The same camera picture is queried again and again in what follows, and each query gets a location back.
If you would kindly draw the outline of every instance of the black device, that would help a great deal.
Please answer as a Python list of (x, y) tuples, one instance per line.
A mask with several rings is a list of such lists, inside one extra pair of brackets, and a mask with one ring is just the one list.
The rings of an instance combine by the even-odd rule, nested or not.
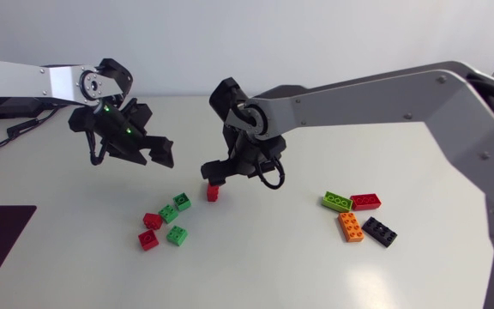
[(0, 119), (36, 118), (45, 109), (47, 105), (36, 98), (0, 98)]

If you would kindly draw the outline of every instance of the black cable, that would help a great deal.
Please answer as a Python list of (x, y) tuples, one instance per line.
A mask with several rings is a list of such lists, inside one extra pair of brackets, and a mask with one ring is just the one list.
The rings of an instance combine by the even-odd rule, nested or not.
[(245, 114), (243, 114), (241, 111), (239, 111), (238, 108), (238, 91), (236, 88), (232, 88), (232, 100), (230, 101), (230, 108), (232, 109), (232, 112), (234, 115), (236, 115), (237, 118), (241, 119), (243, 122), (250, 124), (250, 125), (256, 125), (256, 120), (252, 117), (248, 117)]
[(10, 143), (10, 142), (14, 141), (14, 140), (15, 140), (16, 138), (18, 138), (19, 136), (22, 136), (22, 135), (24, 135), (24, 134), (28, 133), (29, 131), (31, 131), (31, 130), (33, 130), (33, 129), (37, 128), (37, 127), (39, 127), (39, 126), (40, 126), (40, 125), (42, 125), (42, 124), (43, 124), (43, 123), (44, 123), (47, 119), (49, 119), (49, 118), (51, 118), (52, 116), (54, 116), (54, 115), (58, 112), (58, 110), (60, 110), (60, 108), (62, 108), (62, 107), (61, 107), (61, 106), (57, 106), (57, 107), (55, 107), (55, 109), (53, 109), (53, 110), (49, 113), (49, 115), (47, 115), (45, 118), (40, 119), (40, 120), (39, 120), (39, 122), (38, 122), (35, 126), (33, 126), (33, 127), (31, 127), (31, 128), (28, 128), (28, 129), (25, 129), (23, 132), (18, 132), (15, 136), (12, 136), (12, 137), (9, 137), (9, 138), (6, 138), (6, 139), (2, 140), (2, 141), (0, 142), (0, 148), (1, 148), (1, 147), (3, 147), (3, 146), (5, 146), (5, 145), (7, 145), (8, 143)]
[(272, 158), (271, 161), (274, 163), (274, 167), (278, 170), (278, 172), (280, 172), (280, 182), (277, 185), (272, 185), (266, 180), (262, 172), (260, 163), (257, 162), (255, 164), (255, 170), (256, 170), (256, 174), (258, 175), (258, 178), (264, 183), (264, 185), (266, 185), (268, 188), (272, 190), (278, 190), (285, 183), (285, 170), (281, 165), (280, 159), (274, 157)]
[(106, 153), (106, 149), (108, 147), (108, 141), (102, 143), (102, 147), (100, 148), (99, 155), (96, 155), (96, 140), (94, 137), (94, 133), (91, 130), (86, 130), (85, 135), (87, 136), (87, 143), (89, 144), (89, 154), (91, 155), (91, 164), (94, 166), (98, 166), (104, 160), (104, 155)]

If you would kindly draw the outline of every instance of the black lego brick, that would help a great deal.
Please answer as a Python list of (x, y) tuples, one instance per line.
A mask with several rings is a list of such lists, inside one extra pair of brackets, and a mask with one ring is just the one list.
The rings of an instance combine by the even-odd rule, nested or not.
[(387, 248), (392, 245), (397, 234), (383, 225), (379, 220), (371, 217), (367, 222), (361, 227), (379, 243), (383, 244)]

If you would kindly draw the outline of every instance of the green lego brick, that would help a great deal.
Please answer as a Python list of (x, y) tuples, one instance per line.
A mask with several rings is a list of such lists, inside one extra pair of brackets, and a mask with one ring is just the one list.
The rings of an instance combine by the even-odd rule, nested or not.
[(175, 218), (178, 217), (178, 211), (171, 205), (165, 206), (162, 210), (160, 210), (158, 214), (161, 215), (161, 217), (167, 224), (171, 223), (171, 221), (175, 220)]
[(175, 201), (175, 204), (180, 211), (186, 210), (192, 205), (192, 202), (188, 199), (185, 193), (181, 193), (173, 197), (172, 200)]
[(352, 209), (352, 200), (327, 191), (322, 205), (338, 212), (349, 212)]
[(182, 245), (182, 243), (186, 239), (186, 236), (188, 236), (188, 232), (185, 229), (174, 226), (167, 234), (167, 240), (175, 245)]

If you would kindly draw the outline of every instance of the lego brick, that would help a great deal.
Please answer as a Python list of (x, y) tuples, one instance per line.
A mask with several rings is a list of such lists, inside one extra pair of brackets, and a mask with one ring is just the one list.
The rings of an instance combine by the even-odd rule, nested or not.
[(174, 226), (167, 234), (167, 240), (175, 245), (182, 245), (182, 243), (186, 239), (186, 236), (188, 236), (188, 232), (185, 229)]
[(175, 201), (175, 205), (177, 205), (177, 209), (179, 211), (186, 210), (192, 205), (192, 202), (188, 199), (185, 193), (175, 196), (172, 200)]
[(158, 239), (155, 238), (155, 233), (153, 230), (147, 230), (146, 232), (138, 235), (138, 239), (141, 241), (141, 246), (144, 251), (148, 251), (160, 244)]
[(161, 218), (161, 215), (156, 215), (156, 214), (149, 214), (146, 213), (144, 215), (144, 225), (146, 228), (149, 229), (160, 229), (161, 225), (163, 224), (163, 218)]
[(218, 185), (207, 185), (207, 200), (209, 202), (216, 202), (219, 198), (219, 186)]
[(369, 218), (361, 228), (387, 248), (392, 245), (392, 242), (394, 242), (394, 239), (397, 236), (394, 231), (373, 217)]
[(381, 201), (375, 193), (351, 196), (350, 199), (352, 200), (353, 210), (377, 209), (381, 205)]
[(338, 212), (349, 212), (352, 209), (352, 200), (327, 191), (322, 205)]
[(161, 215), (167, 224), (171, 223), (171, 221), (178, 217), (178, 211), (171, 205), (165, 206), (158, 214)]
[(359, 242), (364, 239), (364, 233), (361, 231), (358, 220), (353, 213), (340, 214), (339, 223), (347, 242)]

